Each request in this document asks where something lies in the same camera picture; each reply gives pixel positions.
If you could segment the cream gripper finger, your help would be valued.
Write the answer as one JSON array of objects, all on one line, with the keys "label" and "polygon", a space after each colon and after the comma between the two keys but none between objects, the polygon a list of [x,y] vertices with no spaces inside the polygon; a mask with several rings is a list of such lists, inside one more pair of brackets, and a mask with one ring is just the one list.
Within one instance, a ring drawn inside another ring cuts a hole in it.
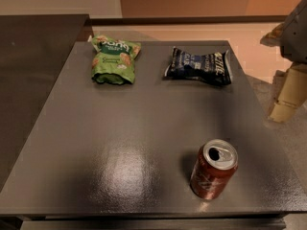
[{"label": "cream gripper finger", "polygon": [[269,33],[265,34],[260,39],[260,43],[268,47],[279,46],[283,30],[284,30],[284,24],[283,23],[278,24]]},{"label": "cream gripper finger", "polygon": [[272,83],[269,118],[277,123],[289,121],[307,101],[307,64],[294,62],[286,72],[277,71]]}]

